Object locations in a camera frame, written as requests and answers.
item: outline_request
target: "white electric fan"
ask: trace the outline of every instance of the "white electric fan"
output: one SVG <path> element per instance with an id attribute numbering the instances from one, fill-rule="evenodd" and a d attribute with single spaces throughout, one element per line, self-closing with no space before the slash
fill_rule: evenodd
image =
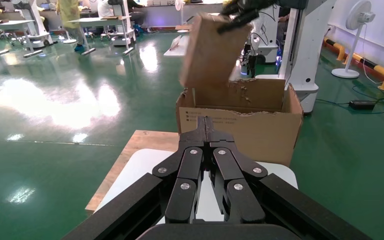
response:
<path id="1" fill-rule="evenodd" d="M 375 14 L 371 12 L 372 3 L 367 0 L 357 2 L 351 9 L 346 19 L 345 26 L 347 29 L 353 31 L 357 30 L 355 35 L 354 44 L 352 45 L 351 52 L 348 55 L 348 61 L 345 68 L 337 68 L 332 71 L 332 74 L 339 78 L 355 79 L 359 77 L 357 71 L 350 69 L 351 61 L 353 60 L 354 51 L 356 50 L 357 43 L 359 42 L 360 34 L 365 23 L 370 23 L 375 18 Z"/>
<path id="2" fill-rule="evenodd" d="M 185 5 L 185 2 L 183 0 L 175 0 L 175 2 L 174 2 L 174 6 L 176 7 L 176 10 L 180 11 L 180 25 L 185 24 L 185 22 L 183 21 L 183 6 L 184 5 Z M 178 33 L 187 33 L 188 30 L 182 29 L 182 30 L 178 30 L 177 32 Z"/>

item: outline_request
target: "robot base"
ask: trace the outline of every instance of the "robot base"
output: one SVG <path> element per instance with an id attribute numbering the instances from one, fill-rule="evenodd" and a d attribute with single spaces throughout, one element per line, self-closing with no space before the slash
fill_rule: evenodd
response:
<path id="1" fill-rule="evenodd" d="M 278 48 L 275 43 L 270 43 L 269 45 L 260 43 L 257 53 L 265 57 L 266 64 L 274 64 L 278 59 Z"/>
<path id="2" fill-rule="evenodd" d="M 126 46 L 126 40 L 123 36 L 115 36 L 111 38 L 111 42 L 114 46 Z M 132 44 L 132 39 L 130 37 L 127 38 L 127 44 Z"/>
<path id="3" fill-rule="evenodd" d="M 49 36 L 49 33 L 38 36 L 28 35 L 28 39 L 30 40 L 34 49 L 41 49 L 54 44 L 51 37 Z"/>
<path id="4" fill-rule="evenodd" d="M 304 114 L 312 113 L 314 108 L 314 103 L 316 102 L 317 92 L 306 93 L 303 91 L 296 91 L 296 95 L 301 101 L 301 106 Z"/>

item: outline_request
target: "black cable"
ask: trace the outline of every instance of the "black cable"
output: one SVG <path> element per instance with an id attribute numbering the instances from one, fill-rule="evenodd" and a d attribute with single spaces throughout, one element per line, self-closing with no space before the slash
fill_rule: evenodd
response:
<path id="1" fill-rule="evenodd" d="M 357 90 L 355 89 L 355 88 L 357 88 L 357 87 L 358 87 L 358 86 L 353 86 L 353 87 L 352 87 L 352 90 L 353 90 L 354 92 L 358 93 L 358 94 L 361 94 L 361 95 L 366 96 L 366 97 L 368 97 L 368 98 L 370 98 L 370 99 L 374 99 L 374 100 L 376 100 L 376 101 L 370 101 L 370 100 L 369 100 L 368 102 L 374 103 L 375 105 L 376 105 L 376 104 L 384 104 L 384 97 L 378 99 L 378 98 L 376 98 L 376 97 L 367 95 L 367 94 L 365 94 L 365 93 L 362 93 L 362 92 L 360 92 L 360 91 L 357 91 Z M 348 105 L 349 102 L 347 102 L 347 103 L 337 103 L 337 102 L 334 102 L 334 101 L 329 101 L 329 100 L 324 100 L 324 99 L 319 99 L 319 98 L 317 98 L 316 100 L 317 100 L 317 101 L 320 101 L 320 102 L 323 102 L 323 103 L 326 103 L 326 104 L 332 104 L 332 105 L 334 105 L 334 106 L 340 107 L 340 108 L 342 108 L 342 109 L 345 109 L 345 110 L 347 110 L 347 111 L 349 111 L 349 112 L 351 112 L 351 113 L 355 113 L 355 114 L 364 114 L 364 115 L 384 114 L 384 111 L 380 111 L 380 112 L 360 112 L 360 111 L 356 111 L 356 110 L 350 109 L 350 108 L 345 107 L 345 106 L 341 106 L 341 105 Z"/>
<path id="2" fill-rule="evenodd" d="M 269 45 L 269 38 L 267 37 L 267 34 L 266 34 L 266 26 L 265 26 L 264 24 L 261 26 L 261 31 L 262 31 L 262 33 L 264 34 L 265 39 L 267 40 L 267 42 L 265 42 L 263 39 L 261 39 L 261 40 L 263 40 L 262 42 L 263 42 L 266 46 L 268 46 L 268 45 Z"/>
<path id="3" fill-rule="evenodd" d="M 267 35 L 265 35 L 265 39 L 267 39 L 267 42 L 265 42 L 264 39 L 263 39 L 258 33 L 256 33 L 256 32 L 251 32 L 251 34 L 250 34 L 249 36 L 251 37 L 253 34 L 257 35 L 257 36 L 259 37 L 259 39 L 261 39 L 261 41 L 262 41 L 266 46 L 269 45 L 269 39 L 267 38 Z"/>
<path id="4" fill-rule="evenodd" d="M 253 40 L 252 40 L 252 36 L 253 36 L 253 32 L 251 32 L 251 34 L 249 35 L 249 45 L 251 45 L 251 48 L 252 48 L 252 51 L 255 52 L 255 49 L 253 47 Z"/>
<path id="5" fill-rule="evenodd" d="M 275 15 L 275 10 L 273 10 L 273 16 L 270 16 L 270 14 L 268 14 L 267 12 L 263 12 L 263 11 L 259 11 L 259 13 L 262 13 L 262 14 L 265 14 L 265 15 L 269 16 L 271 19 L 273 19 L 273 21 L 276 22 L 276 19 L 275 19 L 275 17 L 274 17 L 274 15 Z"/>

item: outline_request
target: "green epoxy floor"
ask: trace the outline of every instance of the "green epoxy floor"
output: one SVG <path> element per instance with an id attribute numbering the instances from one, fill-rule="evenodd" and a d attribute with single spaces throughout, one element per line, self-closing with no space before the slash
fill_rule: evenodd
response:
<path id="1" fill-rule="evenodd" d="M 0 56 L 0 240 L 61 238 L 86 218 L 86 204 L 135 130 L 176 132 L 181 59 L 163 57 L 175 36 L 143 36 L 129 56 L 96 41 L 90 56 L 58 43 L 28 59 L 0 41 L 12 49 Z M 322 49 L 320 99 L 365 99 L 355 85 L 382 97 L 365 77 L 333 77 L 342 67 L 335 58 Z M 316 103 L 291 168 L 301 191 L 384 239 L 384 114 Z"/>

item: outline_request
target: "wooden table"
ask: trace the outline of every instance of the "wooden table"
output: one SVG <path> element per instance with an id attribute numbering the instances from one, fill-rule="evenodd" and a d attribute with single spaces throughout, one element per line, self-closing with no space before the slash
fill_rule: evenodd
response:
<path id="1" fill-rule="evenodd" d="M 136 130 L 87 204 L 85 208 L 87 214 L 91 215 L 95 212 L 130 157 L 136 151 L 141 149 L 157 149 L 175 152 L 178 149 L 178 145 L 179 134 L 177 132 Z"/>

